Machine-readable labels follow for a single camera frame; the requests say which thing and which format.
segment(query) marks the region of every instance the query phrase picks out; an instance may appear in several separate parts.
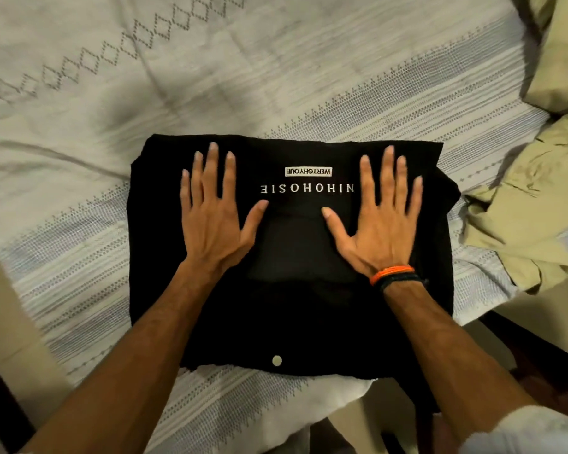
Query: floor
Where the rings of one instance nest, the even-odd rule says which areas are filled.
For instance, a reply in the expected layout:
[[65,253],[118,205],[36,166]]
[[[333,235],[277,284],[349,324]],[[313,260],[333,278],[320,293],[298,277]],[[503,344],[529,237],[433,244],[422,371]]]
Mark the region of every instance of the floor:
[[[30,420],[38,425],[68,393],[69,384],[50,354],[41,347],[40,336],[31,321],[17,314],[18,303],[0,268],[0,316],[8,317],[10,322],[15,318],[17,323],[8,336],[0,334],[4,338],[0,340],[0,373]],[[520,296],[497,310],[568,352],[568,280],[537,297]],[[514,367],[511,353],[482,324],[476,321],[466,328],[503,366]],[[33,367],[29,366],[30,357]],[[416,452],[414,408],[393,380],[375,382],[362,399],[333,413],[330,419],[358,454],[385,453],[379,436],[382,430],[393,432],[408,454]]]
[[[568,352],[568,279],[538,296],[521,295],[496,311]],[[511,352],[479,321],[466,330],[507,369],[515,366]],[[414,407],[392,379],[375,382],[370,391],[330,416],[333,425],[358,454],[385,453],[381,431],[393,432],[407,454],[416,453]]]

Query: folded black shirt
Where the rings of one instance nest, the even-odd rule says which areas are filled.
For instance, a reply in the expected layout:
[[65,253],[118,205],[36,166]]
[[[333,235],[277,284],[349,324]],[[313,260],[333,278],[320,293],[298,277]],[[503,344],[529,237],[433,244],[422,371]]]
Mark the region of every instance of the folded black shirt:
[[225,154],[236,156],[240,225],[258,200],[268,199],[269,206],[255,246],[227,271],[204,305],[181,365],[233,364],[300,376],[393,376],[404,381],[403,387],[417,380],[426,387],[382,296],[338,254],[321,207],[336,211],[353,235],[361,200],[360,157],[370,157],[378,203],[383,150],[395,145],[396,156],[407,158],[409,183],[417,175],[424,182],[410,264],[452,313],[446,214],[460,194],[436,167],[440,143],[152,136],[132,164],[127,204],[132,322],[158,299],[185,259],[181,173],[191,171],[196,151],[206,155],[210,142],[219,144],[219,188]]

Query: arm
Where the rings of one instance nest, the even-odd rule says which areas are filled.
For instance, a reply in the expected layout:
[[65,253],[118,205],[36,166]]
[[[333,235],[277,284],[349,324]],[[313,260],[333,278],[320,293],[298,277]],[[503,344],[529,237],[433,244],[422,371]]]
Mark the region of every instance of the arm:
[[[334,211],[323,210],[337,249],[356,271],[371,277],[379,270],[407,265],[421,206],[422,179],[410,203],[406,161],[385,150],[380,174],[381,203],[375,204],[367,157],[360,161],[362,207],[355,236],[349,236]],[[425,379],[459,442],[474,432],[489,432],[507,414],[535,401],[431,298],[420,282],[394,282],[385,300],[406,332]]]
[[141,453],[167,403],[179,362],[214,285],[254,244],[267,201],[242,230],[235,206],[235,158],[228,154],[223,197],[217,196],[217,145],[203,169],[196,153],[191,183],[183,171],[181,205],[188,251],[156,303],[74,390],[24,452]]

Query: white bedspread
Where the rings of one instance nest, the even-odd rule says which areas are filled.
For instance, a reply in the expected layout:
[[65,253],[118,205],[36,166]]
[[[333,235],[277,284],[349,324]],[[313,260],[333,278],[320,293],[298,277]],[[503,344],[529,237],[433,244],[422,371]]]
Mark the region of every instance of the white bedspread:
[[[150,135],[438,140],[467,190],[546,121],[519,99],[534,58],[509,0],[0,0],[0,261],[78,383],[129,328],[127,178]],[[462,212],[466,323],[515,289],[459,244]],[[182,370],[148,450],[260,452],[369,386]]]

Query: striped fabric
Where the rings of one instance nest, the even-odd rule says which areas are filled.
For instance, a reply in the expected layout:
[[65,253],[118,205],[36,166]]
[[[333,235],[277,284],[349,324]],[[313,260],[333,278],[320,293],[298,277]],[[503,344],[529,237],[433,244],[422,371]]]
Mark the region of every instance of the striped fabric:
[[[77,384],[129,328],[127,178],[152,133],[442,141],[468,190],[547,120],[519,97],[535,57],[509,0],[0,0],[0,261]],[[459,243],[463,213],[467,323],[515,289]],[[148,449],[260,452],[369,386],[181,370]]]

